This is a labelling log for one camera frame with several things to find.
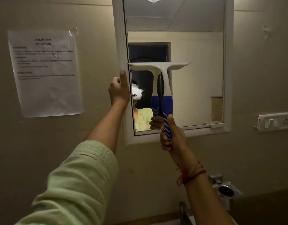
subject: white switch plate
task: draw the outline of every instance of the white switch plate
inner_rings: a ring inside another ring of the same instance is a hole
[[[260,132],[288,129],[288,113],[259,115],[257,128]]]

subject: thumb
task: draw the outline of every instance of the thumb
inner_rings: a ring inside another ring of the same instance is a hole
[[[167,121],[168,121],[168,125],[169,125],[169,127],[170,127],[170,129],[171,129],[172,132],[175,131],[176,128],[178,128],[178,127],[176,126],[176,124],[175,124],[173,115],[168,115]]]
[[[120,85],[127,86],[126,72],[124,69],[120,69]]]

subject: mirror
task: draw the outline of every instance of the mirror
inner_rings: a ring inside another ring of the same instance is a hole
[[[130,63],[190,62],[164,70],[168,77],[131,66],[136,132],[151,130],[154,90],[163,116],[166,88],[178,126],[223,122],[224,5],[225,0],[124,0]]]

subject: dark doorway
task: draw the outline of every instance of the dark doorway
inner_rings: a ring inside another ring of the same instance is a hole
[[[168,62],[169,43],[130,43],[130,62]],[[153,74],[150,71],[131,71],[132,79],[135,80],[140,89],[143,90],[142,98],[136,104],[137,109],[151,108],[151,97],[153,91]],[[164,95],[164,81],[160,74],[157,79],[157,94],[159,97],[159,116],[163,116],[162,101]]]

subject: white vr headset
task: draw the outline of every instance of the white vr headset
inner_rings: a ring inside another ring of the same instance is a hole
[[[131,84],[131,89],[133,92],[133,100],[134,101],[140,100],[142,97],[142,89],[139,89],[138,85],[136,84]]]

